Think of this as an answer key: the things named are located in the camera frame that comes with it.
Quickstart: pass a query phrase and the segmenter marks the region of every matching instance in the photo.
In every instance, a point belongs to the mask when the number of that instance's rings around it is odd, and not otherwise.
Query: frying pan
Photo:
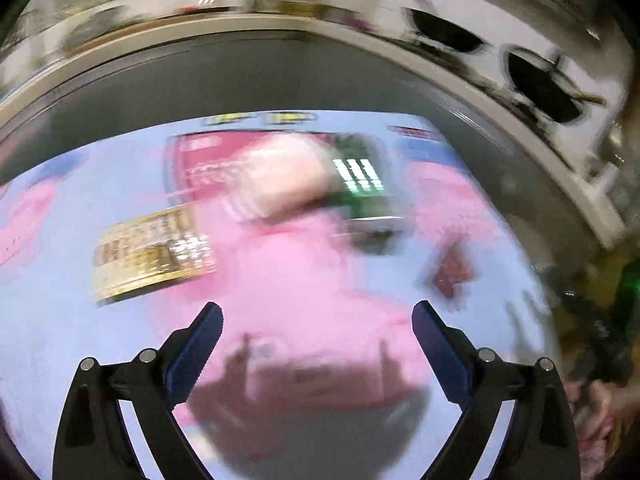
[[[466,28],[443,20],[430,12],[407,7],[404,7],[403,10],[421,35],[457,52],[469,54],[484,45],[484,40]]]
[[[505,64],[515,89],[553,121],[565,124],[575,121],[586,111],[586,103],[607,106],[602,96],[580,92],[559,66],[562,55],[548,60],[522,46],[505,50]]]
[[[481,45],[484,45],[484,41],[481,38],[478,38],[478,36],[469,32],[466,28],[462,28],[455,23],[448,22],[436,16],[435,7],[433,3],[431,3],[431,0],[415,1],[423,9],[428,10],[409,9],[407,7],[403,7],[402,10],[404,10],[404,14],[407,16],[410,24],[412,24],[421,35],[463,54],[469,54],[477,50]]]

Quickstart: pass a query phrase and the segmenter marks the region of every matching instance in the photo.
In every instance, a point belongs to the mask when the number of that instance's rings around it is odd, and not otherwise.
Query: pan handle
[[[562,50],[556,50],[550,60],[551,67],[549,72],[560,72],[564,64],[564,53]]]
[[[591,103],[592,105],[598,106],[607,106],[607,100],[601,95],[594,94],[577,94],[575,98],[577,101],[581,101],[583,103]]]

